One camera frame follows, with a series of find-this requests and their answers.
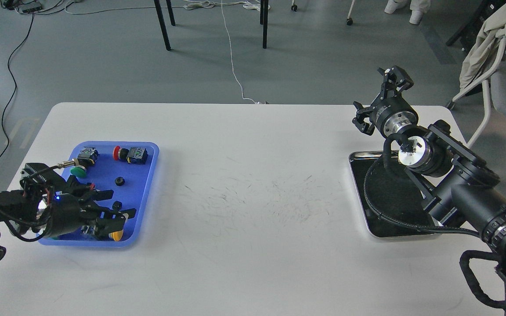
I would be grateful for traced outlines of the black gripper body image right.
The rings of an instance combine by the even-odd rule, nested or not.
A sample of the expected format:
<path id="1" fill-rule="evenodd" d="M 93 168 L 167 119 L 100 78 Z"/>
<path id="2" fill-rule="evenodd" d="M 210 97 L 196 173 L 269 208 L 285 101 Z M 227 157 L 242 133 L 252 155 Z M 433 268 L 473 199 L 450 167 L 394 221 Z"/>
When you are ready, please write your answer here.
<path id="1" fill-rule="evenodd" d="M 409 125 L 418 123 L 418 114 L 402 96 L 381 99 L 372 102 L 372 122 L 383 137 L 399 133 Z"/>

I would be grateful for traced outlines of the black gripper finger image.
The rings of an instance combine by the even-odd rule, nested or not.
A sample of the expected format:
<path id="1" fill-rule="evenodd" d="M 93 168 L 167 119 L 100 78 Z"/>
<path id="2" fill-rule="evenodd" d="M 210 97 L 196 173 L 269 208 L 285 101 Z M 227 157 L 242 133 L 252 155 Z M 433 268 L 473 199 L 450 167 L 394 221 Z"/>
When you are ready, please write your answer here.
<path id="1" fill-rule="evenodd" d="M 375 130 L 375 124 L 371 120 L 371 114 L 374 111 L 372 106 L 363 106 L 361 103 L 354 101 L 354 107 L 357 112 L 352 122 L 356 126 L 356 128 L 363 134 L 372 135 Z"/>
<path id="2" fill-rule="evenodd" d="M 80 204 L 89 201 L 110 200 L 114 190 L 97 190 L 94 183 L 80 183 L 78 178 L 66 180 L 66 193 L 71 194 Z"/>
<path id="3" fill-rule="evenodd" d="M 378 94 L 378 100 L 380 101 L 401 96 L 404 90 L 414 86 L 414 80 L 399 66 L 392 66 L 387 69 L 378 68 L 378 72 L 382 75 L 381 90 Z"/>
<path id="4" fill-rule="evenodd" d="M 94 220 L 92 226 L 95 226 L 97 232 L 101 234 L 124 230 L 126 222 L 134 218 L 136 212 L 136 208 L 130 208 L 119 212 L 104 212 L 103 216 Z"/>

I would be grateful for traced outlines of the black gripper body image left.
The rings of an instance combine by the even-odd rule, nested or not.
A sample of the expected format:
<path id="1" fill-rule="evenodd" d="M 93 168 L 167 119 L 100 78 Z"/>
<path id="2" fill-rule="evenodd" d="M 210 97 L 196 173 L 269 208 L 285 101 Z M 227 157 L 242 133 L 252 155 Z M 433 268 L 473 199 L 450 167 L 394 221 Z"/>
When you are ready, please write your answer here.
<path id="1" fill-rule="evenodd" d="M 44 230 L 44 238 L 55 238 L 64 234 L 72 233 L 81 226 L 89 225 L 96 220 L 94 212 L 82 210 L 78 198 L 72 194 L 58 196 L 52 204 L 53 214 Z"/>

